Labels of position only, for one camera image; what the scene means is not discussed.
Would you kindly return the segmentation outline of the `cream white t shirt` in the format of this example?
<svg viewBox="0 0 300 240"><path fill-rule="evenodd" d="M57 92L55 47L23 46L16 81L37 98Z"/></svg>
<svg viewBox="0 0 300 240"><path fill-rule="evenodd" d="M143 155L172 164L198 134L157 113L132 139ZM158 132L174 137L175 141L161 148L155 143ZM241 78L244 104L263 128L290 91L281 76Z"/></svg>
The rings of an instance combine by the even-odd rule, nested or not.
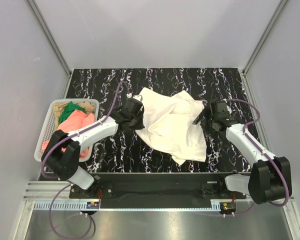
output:
<svg viewBox="0 0 300 240"><path fill-rule="evenodd" d="M206 139L201 126L193 124L204 104L184 90L164 96L144 87L140 95L144 128L136 134L152 149L170 154L179 165L185 161L205 162Z"/></svg>

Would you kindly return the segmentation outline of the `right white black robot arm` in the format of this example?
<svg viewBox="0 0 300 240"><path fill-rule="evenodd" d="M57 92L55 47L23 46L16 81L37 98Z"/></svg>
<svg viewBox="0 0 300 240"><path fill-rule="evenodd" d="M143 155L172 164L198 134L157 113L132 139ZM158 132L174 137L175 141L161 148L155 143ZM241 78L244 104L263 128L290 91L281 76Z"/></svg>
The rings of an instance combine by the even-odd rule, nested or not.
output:
<svg viewBox="0 0 300 240"><path fill-rule="evenodd" d="M218 195L229 198L234 192L248 195L260 205L285 206L292 195L291 165L264 147L243 123L231 113L227 100L214 101L193 121L206 136L223 136L234 145L252 167L250 175L228 175L217 185Z"/></svg>

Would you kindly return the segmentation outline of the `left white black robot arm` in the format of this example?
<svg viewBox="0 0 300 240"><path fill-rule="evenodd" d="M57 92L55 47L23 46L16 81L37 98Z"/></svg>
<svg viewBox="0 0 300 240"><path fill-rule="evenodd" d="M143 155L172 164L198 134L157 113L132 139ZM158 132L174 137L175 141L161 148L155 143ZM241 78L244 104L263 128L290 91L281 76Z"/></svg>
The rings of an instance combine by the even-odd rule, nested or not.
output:
<svg viewBox="0 0 300 240"><path fill-rule="evenodd" d="M42 166L51 170L57 178L80 187L87 198L98 193L97 180L79 166L80 153L94 143L126 130L142 130L144 105L141 95L134 95L126 103L114 109L98 121L66 133L53 133L42 157Z"/></svg>

